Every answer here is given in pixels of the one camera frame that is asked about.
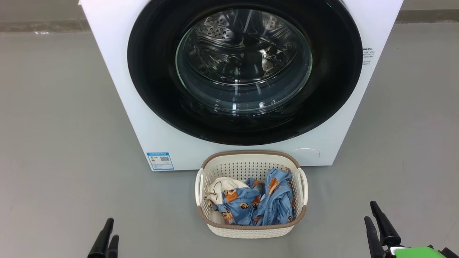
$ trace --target green component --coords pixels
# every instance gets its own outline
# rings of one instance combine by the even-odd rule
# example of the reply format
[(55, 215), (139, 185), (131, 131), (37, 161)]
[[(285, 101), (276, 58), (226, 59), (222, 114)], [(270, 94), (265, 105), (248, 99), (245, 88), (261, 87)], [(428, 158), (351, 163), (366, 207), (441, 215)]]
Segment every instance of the green component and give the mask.
[(441, 253), (430, 247), (414, 247), (395, 250), (397, 258), (445, 258)]

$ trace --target gray wall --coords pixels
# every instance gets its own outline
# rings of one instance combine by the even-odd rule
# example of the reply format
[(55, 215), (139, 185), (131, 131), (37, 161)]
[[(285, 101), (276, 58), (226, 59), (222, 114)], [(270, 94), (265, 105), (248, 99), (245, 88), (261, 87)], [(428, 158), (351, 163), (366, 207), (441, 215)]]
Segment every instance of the gray wall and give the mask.
[(0, 22), (75, 20), (78, 0), (0, 0)]
[[(402, 10), (459, 9), (459, 0), (405, 0)], [(0, 0), (0, 22), (75, 20), (78, 0)]]
[(402, 10), (459, 9), (459, 0), (405, 0)]

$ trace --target plastic laundry basket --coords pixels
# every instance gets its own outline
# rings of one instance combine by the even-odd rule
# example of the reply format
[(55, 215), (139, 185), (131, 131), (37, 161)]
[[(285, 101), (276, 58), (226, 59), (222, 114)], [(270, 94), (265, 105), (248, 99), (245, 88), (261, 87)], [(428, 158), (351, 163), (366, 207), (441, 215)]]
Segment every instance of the plastic laundry basket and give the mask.
[[(207, 187), (219, 177), (265, 180), (271, 168), (290, 168), (292, 172), (293, 213), (295, 219), (287, 224), (241, 226), (220, 224), (212, 217), (213, 210), (204, 202)], [(214, 154), (202, 164), (196, 176), (196, 205), (210, 230), (219, 236), (233, 238), (269, 238), (283, 236), (303, 218), (308, 202), (308, 182), (298, 162), (288, 154), (277, 151), (228, 151)]]

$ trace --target round button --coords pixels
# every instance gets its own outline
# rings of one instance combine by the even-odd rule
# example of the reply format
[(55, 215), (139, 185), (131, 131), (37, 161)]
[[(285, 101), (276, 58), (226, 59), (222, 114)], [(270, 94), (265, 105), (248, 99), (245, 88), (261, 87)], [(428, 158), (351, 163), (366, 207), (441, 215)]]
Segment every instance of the round button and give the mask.
[(320, 157), (320, 153), (311, 148), (301, 148), (291, 151), (289, 153), (292, 157), (294, 157), (300, 164), (308, 164), (309, 162), (313, 162)]

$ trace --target sticker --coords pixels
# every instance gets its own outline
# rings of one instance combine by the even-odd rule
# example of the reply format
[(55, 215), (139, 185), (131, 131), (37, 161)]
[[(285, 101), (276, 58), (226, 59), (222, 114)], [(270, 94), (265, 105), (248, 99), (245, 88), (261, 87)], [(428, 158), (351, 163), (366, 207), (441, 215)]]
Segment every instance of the sticker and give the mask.
[(153, 170), (171, 170), (174, 169), (169, 152), (147, 152), (148, 160)]
[(371, 63), (371, 58), (375, 56), (375, 51), (373, 48), (364, 48), (364, 61), (362, 65), (369, 65)]

